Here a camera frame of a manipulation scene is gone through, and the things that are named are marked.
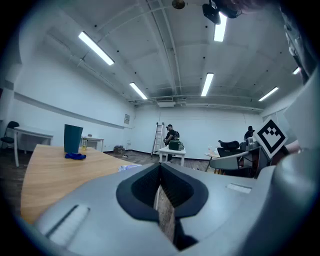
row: small table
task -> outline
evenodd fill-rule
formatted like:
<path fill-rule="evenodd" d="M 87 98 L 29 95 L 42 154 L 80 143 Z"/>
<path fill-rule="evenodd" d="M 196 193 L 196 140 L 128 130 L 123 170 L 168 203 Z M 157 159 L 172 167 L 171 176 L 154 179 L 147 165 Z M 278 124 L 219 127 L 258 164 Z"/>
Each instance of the small table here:
<path fill-rule="evenodd" d="M 88 142 L 96 142 L 95 149 L 97 150 L 98 142 L 101 142 L 101 152 L 104 151 L 104 138 L 92 138 L 92 137 L 82 137 L 82 139 L 86 139 Z"/>
<path fill-rule="evenodd" d="M 207 171 L 208 171 L 208 168 L 209 168 L 209 166 L 210 166 L 210 161 L 211 161 L 211 159 L 212 159 L 212 158 L 219 158 L 220 155 L 218 155 L 218 154 L 210 154 L 210 153 L 204 153 L 204 154 L 205 154 L 206 156 L 210 157 L 208 166 L 207 166 L 206 169 L 205 169 L 205 172 L 207 172 Z"/>
<path fill-rule="evenodd" d="M 50 145 L 52 145 L 52 139 L 54 137 L 54 135 L 52 134 L 52 131 L 41 130 L 38 128 L 28 127 L 28 126 L 15 127 L 14 128 L 14 159 L 15 159 L 16 167 L 19 167 L 18 133 L 49 139 Z"/>
<path fill-rule="evenodd" d="M 158 149 L 159 152 L 159 163 L 162 163 L 162 156 L 164 153 L 166 153 L 165 156 L 165 161 L 168 161 L 168 155 L 178 155 L 181 156 L 181 166 L 184 166 L 185 164 L 185 154 L 186 154 L 186 149 L 184 148 L 183 150 L 172 150 L 169 149 L 169 146 L 163 147 Z"/>
<path fill-rule="evenodd" d="M 52 204 L 92 179 L 115 174 L 131 162 L 101 153 L 92 147 L 79 149 L 86 159 L 65 158 L 63 146 L 38 144 L 25 172 L 21 191 L 21 216 L 29 224 Z"/>

